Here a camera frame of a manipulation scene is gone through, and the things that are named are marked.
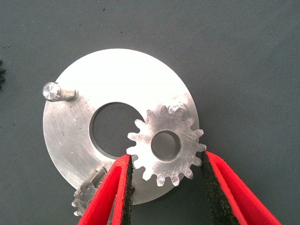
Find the circular hole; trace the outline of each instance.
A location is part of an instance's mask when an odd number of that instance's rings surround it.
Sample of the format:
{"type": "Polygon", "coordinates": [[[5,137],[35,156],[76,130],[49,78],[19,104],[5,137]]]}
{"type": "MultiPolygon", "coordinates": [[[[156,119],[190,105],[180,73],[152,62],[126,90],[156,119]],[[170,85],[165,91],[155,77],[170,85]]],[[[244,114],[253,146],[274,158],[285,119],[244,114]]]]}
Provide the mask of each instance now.
{"type": "Polygon", "coordinates": [[[120,157],[135,142],[127,138],[129,132],[139,132],[136,119],[143,120],[140,113],[125,103],[109,103],[96,112],[92,132],[97,145],[111,156],[120,157]]]}
{"type": "Polygon", "coordinates": [[[179,137],[168,130],[157,133],[151,141],[153,154],[163,161],[174,159],[178,155],[180,147],[179,137]]]}

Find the metal gear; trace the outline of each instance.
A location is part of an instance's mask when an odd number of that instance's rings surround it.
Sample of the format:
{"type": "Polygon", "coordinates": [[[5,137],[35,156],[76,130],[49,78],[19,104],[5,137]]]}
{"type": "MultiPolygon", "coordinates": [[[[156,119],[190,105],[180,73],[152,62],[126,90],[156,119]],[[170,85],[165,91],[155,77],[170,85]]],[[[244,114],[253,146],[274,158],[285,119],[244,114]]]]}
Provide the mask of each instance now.
{"type": "Polygon", "coordinates": [[[173,185],[178,186],[180,173],[192,179],[193,172],[190,166],[202,164],[201,159],[196,157],[196,152],[206,150],[204,144],[197,142],[198,138],[203,135],[203,131],[191,129],[195,122],[194,117],[182,120],[182,114],[179,110],[170,115],[167,107],[162,106],[158,115],[148,110],[147,119],[146,122],[135,120],[135,125],[140,129],[140,132],[128,134],[128,138],[136,142],[136,146],[127,149],[127,154],[138,156],[138,159],[133,162],[134,168],[145,167],[143,180],[149,180],[155,174],[159,187],[164,185],[166,177],[170,177],[173,185]],[[151,148],[154,136],[162,131],[173,133],[180,140],[179,153],[169,160],[159,159],[151,148]]]}
{"type": "Polygon", "coordinates": [[[82,216],[84,214],[105,175],[106,171],[104,168],[101,168],[99,171],[93,171],[75,191],[75,199],[72,201],[72,206],[77,208],[74,212],[75,216],[82,216]]]}

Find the metal pin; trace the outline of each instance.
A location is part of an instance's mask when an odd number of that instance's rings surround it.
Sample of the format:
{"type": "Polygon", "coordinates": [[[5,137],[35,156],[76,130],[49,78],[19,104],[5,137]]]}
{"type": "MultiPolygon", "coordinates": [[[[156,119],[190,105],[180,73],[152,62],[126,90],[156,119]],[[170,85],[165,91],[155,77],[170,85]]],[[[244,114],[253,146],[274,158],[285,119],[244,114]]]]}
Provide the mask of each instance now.
{"type": "Polygon", "coordinates": [[[77,98],[77,91],[68,83],[46,83],[42,93],[49,102],[73,101],[77,98]]]}

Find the gray background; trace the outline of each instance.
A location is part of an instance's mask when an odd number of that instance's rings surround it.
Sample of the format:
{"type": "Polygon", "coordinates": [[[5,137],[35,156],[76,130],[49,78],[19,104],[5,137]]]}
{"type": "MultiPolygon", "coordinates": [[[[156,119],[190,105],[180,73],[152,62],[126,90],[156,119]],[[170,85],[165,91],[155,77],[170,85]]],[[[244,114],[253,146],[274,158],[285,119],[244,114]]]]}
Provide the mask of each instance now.
{"type": "MultiPolygon", "coordinates": [[[[1,0],[0,224],[78,222],[74,189],[44,143],[41,87],[78,58],[109,48],[138,50],[171,67],[195,100],[201,142],[282,223],[299,223],[298,0],[1,0]]],[[[103,114],[99,124],[110,135],[102,145],[124,150],[138,115],[123,105],[103,114]],[[118,126],[107,115],[123,108],[118,126]]],[[[212,224],[201,171],[193,171],[193,180],[134,206],[132,224],[212,224]]]]}

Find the aluminum disc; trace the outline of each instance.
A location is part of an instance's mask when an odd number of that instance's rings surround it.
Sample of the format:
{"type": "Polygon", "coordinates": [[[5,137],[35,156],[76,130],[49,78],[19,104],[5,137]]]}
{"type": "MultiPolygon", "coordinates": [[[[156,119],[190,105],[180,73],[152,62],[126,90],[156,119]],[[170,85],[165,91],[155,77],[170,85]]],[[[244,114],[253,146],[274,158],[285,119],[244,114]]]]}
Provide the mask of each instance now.
{"type": "MultiPolygon", "coordinates": [[[[128,104],[145,120],[148,109],[159,112],[163,105],[180,102],[195,118],[192,129],[199,128],[194,101],[182,80],[166,64],[141,52],[108,49],[88,54],[71,64],[56,82],[73,85],[78,97],[46,102],[45,143],[58,171],[76,189],[95,169],[108,171],[116,159],[99,147],[92,133],[96,113],[108,103],[128,104]]],[[[154,176],[143,181],[143,171],[133,172],[133,204],[154,200],[174,187],[169,180],[158,187],[154,176]]]]}

